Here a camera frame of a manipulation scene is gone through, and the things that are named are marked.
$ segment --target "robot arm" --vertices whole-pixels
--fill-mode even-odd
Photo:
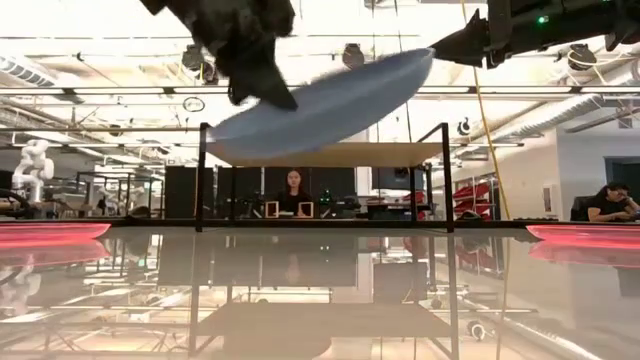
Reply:
[[[31,189],[30,202],[40,202],[44,180],[50,180],[54,174],[54,164],[46,157],[49,142],[46,140],[29,140],[22,148],[22,159],[12,176],[12,187],[20,195],[25,193],[25,185]],[[31,168],[29,174],[24,172]]]
[[[297,109],[275,62],[276,38],[293,31],[290,0],[140,1],[153,15],[165,7],[171,10],[191,32],[196,50],[207,48],[217,70],[229,77],[234,105],[255,96],[283,109]]]
[[[513,55],[605,35],[607,51],[640,41],[635,0],[488,0],[488,18],[473,14],[464,29],[432,45],[436,58],[492,69]]]

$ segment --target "black shirt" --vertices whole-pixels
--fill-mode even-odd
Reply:
[[[600,209],[600,215],[610,215],[618,212],[626,212],[625,209],[629,205],[628,200],[622,200],[619,202],[613,202],[607,200],[604,197],[594,196],[588,204],[589,208],[598,208]]]
[[[311,202],[311,196],[305,193],[298,193],[298,195],[291,195],[288,193],[280,193],[276,198],[278,202],[278,209],[280,211],[292,212],[293,215],[298,215],[298,204],[301,202]]]

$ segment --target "computer monitor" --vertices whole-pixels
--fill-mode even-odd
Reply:
[[[371,168],[372,189],[411,190],[408,168]],[[416,190],[425,187],[425,171],[416,170]]]

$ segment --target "blue plate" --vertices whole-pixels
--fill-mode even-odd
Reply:
[[[406,51],[296,89],[297,111],[262,102],[211,128],[209,149],[267,159],[339,142],[411,99],[427,79],[434,53]]]

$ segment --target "glass tabletop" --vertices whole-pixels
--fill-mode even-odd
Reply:
[[[524,229],[0,243],[2,359],[637,359],[639,305],[640,251]]]

